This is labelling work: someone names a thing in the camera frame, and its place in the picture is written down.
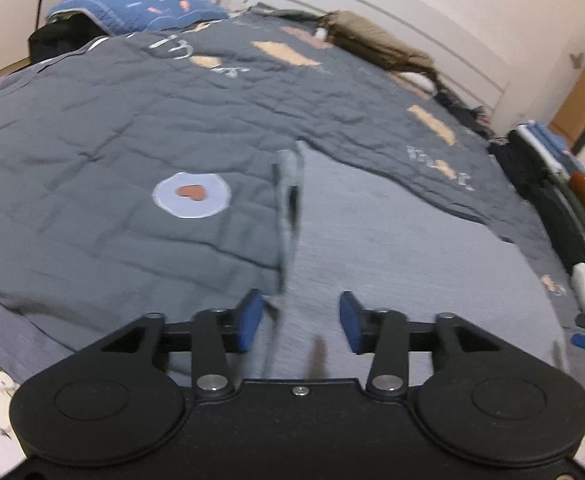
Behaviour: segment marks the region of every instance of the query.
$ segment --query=bed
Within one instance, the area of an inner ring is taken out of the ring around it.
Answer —
[[[332,7],[378,18],[470,105],[497,106],[496,56],[426,9],[379,5]],[[337,319],[353,290],[413,320],[456,312],[585,388],[569,277],[487,141],[292,16],[101,38],[0,82],[2,370],[20,383],[146,312],[185,320],[257,286],[272,316],[238,378],[365,377]],[[427,356],[412,368],[412,384],[431,372]],[[188,381],[185,358],[171,371]]]

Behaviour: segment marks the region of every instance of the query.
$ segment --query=stack of folded clothes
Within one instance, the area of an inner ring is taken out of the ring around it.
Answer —
[[[490,144],[489,152],[537,209],[570,274],[585,263],[585,170],[566,141],[539,123],[521,124],[507,139]]]

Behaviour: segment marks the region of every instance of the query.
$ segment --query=gray bedspread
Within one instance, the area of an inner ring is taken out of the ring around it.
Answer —
[[[516,243],[558,284],[549,299],[570,336],[568,277],[486,142],[289,26],[245,14],[176,37],[111,38],[0,88],[0,303],[79,349],[145,312],[183,320],[251,286],[277,293],[275,153],[304,139]],[[450,126],[453,145],[408,111],[415,104]],[[220,175],[230,206],[203,219],[159,208],[154,188],[181,171]],[[567,353],[585,386],[585,352]]]

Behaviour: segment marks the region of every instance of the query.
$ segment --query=folded gray cloth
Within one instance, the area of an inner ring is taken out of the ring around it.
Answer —
[[[432,207],[393,182],[335,162],[298,142],[300,230],[284,294],[270,378],[358,377],[372,356],[351,353],[337,298],[411,320],[454,312],[556,365],[565,337],[543,286],[519,249],[488,228]],[[411,356],[411,384],[431,374]]]

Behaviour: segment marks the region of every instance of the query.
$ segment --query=white circle with heart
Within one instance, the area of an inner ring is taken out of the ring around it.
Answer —
[[[178,218],[206,218],[230,204],[230,187],[218,174],[175,173],[152,192],[162,209]]]

